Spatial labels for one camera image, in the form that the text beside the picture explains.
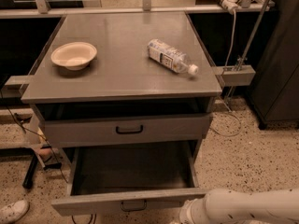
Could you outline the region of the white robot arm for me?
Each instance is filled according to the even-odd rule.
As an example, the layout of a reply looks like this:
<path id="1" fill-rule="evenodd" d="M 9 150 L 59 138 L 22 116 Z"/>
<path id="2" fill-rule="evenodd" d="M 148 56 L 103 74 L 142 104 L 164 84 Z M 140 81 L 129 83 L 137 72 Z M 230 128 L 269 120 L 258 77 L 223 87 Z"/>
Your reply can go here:
<path id="1" fill-rule="evenodd" d="M 299 224 L 299 189 L 244 193 L 213 189 L 204 198 L 187 201 L 179 212 L 181 224 L 237 224 L 261 221 Z"/>

